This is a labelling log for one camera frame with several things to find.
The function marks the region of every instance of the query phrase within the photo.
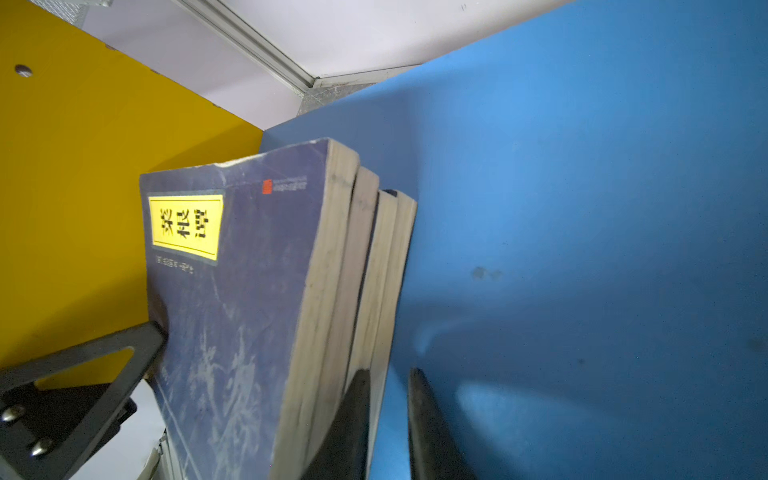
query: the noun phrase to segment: yellow title label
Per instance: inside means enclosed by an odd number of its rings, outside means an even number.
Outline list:
[[[149,197],[152,244],[216,260],[224,195]]]

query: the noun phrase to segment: white panel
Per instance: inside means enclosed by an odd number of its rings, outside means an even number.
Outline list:
[[[316,77],[417,65],[564,0],[224,0]]]
[[[299,110],[298,95],[170,0],[93,6],[83,29],[259,128]]]

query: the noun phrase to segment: silver bolt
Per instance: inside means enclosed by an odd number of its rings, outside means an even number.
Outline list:
[[[33,457],[39,457],[40,455],[44,455],[48,453],[48,451],[53,446],[53,440],[49,438],[43,438],[39,439],[33,446],[32,450],[29,452],[29,455],[32,455]]]
[[[32,76],[32,69],[30,67],[28,67],[27,65],[16,65],[14,67],[14,70],[16,70],[16,73],[18,73],[22,77],[31,77]]]
[[[19,417],[23,416],[27,412],[21,405],[10,406],[3,410],[2,421],[3,423],[11,423],[16,421]]]

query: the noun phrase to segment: yellow wall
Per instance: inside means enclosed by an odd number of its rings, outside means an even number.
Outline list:
[[[263,132],[27,0],[0,2],[0,95],[10,366],[147,321],[139,174],[255,154]]]

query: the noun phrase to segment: dark stain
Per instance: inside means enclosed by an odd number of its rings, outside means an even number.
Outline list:
[[[753,352],[762,352],[766,348],[766,341],[763,339],[748,339],[746,347]]]
[[[472,278],[475,280],[482,280],[485,278],[485,274],[488,271],[483,268],[482,266],[476,266],[474,270],[472,271]]]

